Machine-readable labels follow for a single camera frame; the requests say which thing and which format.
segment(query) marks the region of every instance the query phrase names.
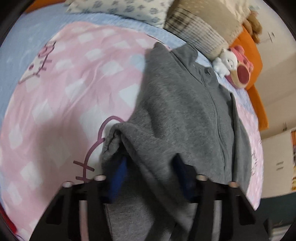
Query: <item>plaid fabric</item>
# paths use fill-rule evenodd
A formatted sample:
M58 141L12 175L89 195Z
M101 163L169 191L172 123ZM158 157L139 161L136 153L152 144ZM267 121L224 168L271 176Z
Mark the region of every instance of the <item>plaid fabric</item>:
M216 58L223 47L228 48L226 40L209 24L179 7L168 16L164 28L192 44L210 59Z

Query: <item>plush toy ear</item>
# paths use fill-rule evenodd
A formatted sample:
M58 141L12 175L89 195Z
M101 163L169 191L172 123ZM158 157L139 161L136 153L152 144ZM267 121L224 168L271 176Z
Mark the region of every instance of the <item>plush toy ear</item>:
M240 45L234 47L240 54L244 54L244 48Z

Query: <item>pink and white checkered blanket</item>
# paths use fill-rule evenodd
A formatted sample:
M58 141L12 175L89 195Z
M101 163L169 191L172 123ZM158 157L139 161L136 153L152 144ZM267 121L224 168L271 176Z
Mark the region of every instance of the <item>pink and white checkered blanket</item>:
M38 53L17 85L0 136L1 196L24 240L64 181L100 174L110 127L131 115L157 40L134 30L75 22ZM263 154L258 120L237 103L253 153L247 197L258 207Z

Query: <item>white cabinet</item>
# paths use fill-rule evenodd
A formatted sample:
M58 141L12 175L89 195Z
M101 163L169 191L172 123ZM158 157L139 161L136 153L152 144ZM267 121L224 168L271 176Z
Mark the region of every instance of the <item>white cabinet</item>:
M262 140L264 180L262 198L291 192L294 173L291 131Z

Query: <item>gray sweatshirt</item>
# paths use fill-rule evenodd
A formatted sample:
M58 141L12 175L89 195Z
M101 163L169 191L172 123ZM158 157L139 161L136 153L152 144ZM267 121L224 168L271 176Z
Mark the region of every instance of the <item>gray sweatshirt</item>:
M170 52L156 43L135 111L106 138L103 169L120 145L132 159L116 203L106 208L114 240L186 240L196 204L184 199L172 170L176 153L212 181L234 180L247 191L251 151L234 96L212 68L195 62L197 55L188 44ZM220 215L215 218L217 238Z

